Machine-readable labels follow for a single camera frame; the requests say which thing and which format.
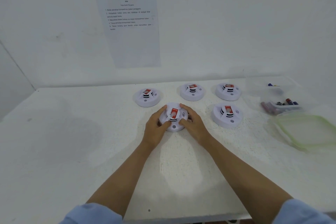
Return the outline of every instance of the blue sleeve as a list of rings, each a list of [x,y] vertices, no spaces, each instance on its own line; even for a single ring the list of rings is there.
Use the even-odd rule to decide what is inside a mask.
[[[328,215],[297,199],[286,201],[273,224],[336,224]]]
[[[121,224],[121,215],[96,203],[78,205],[59,224]]]

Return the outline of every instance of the white smoke detector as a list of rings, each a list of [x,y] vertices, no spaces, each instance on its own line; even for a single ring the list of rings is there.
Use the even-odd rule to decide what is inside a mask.
[[[180,95],[188,101],[198,101],[204,97],[204,90],[199,84],[186,83],[181,86]]]
[[[219,103],[211,112],[212,120],[223,128],[234,128],[243,119],[243,113],[235,105]]]
[[[188,119],[188,112],[180,107],[178,103],[167,103],[166,110],[160,115],[160,122],[164,124],[166,121],[171,121],[170,127],[167,131],[176,132],[184,128],[184,126],[179,124],[181,119]]]
[[[242,91],[237,85],[233,85],[230,83],[220,83],[216,86],[216,96],[224,100],[237,100]]]
[[[139,90],[135,97],[135,102],[142,107],[150,107],[160,102],[160,94],[158,90],[153,88]]]

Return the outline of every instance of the hand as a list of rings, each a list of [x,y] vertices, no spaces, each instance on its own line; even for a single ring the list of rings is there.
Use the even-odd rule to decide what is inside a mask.
[[[201,117],[191,109],[189,106],[180,104],[180,107],[187,110],[190,120],[181,119],[179,124],[184,126],[190,135],[201,145],[204,146],[204,142],[211,137],[210,133],[204,126]]]
[[[142,143],[146,143],[152,150],[160,143],[163,134],[171,125],[171,121],[166,121],[160,124],[159,117],[161,113],[167,108],[167,105],[161,107],[157,112],[153,113],[146,123],[145,133],[143,135]]]

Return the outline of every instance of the white table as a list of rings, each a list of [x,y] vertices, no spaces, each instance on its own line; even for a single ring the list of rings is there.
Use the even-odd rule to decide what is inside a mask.
[[[243,90],[245,79],[232,79]],[[336,210],[336,154],[304,153],[281,140],[269,116],[234,103],[244,119],[224,129],[210,118],[221,99],[202,81],[205,97],[188,102],[184,82],[39,89],[0,123],[0,216],[3,223],[57,223],[84,203],[140,143],[149,116],[167,102],[197,111],[211,134],[292,196]],[[141,88],[162,92],[159,104],[137,106]],[[166,132],[149,156],[125,221],[188,223],[249,217],[209,154],[184,129]]]

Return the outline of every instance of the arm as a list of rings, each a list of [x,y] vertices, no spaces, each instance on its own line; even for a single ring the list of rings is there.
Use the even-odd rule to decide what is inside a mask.
[[[167,121],[161,127],[158,125],[158,119],[166,107],[163,106],[149,118],[140,145],[97,189],[87,203],[104,205],[124,218],[144,164],[171,124]]]
[[[180,124],[208,151],[252,219],[258,224],[272,223],[283,203],[292,197],[213,138],[194,110],[180,106],[191,117],[188,121],[182,119]]]

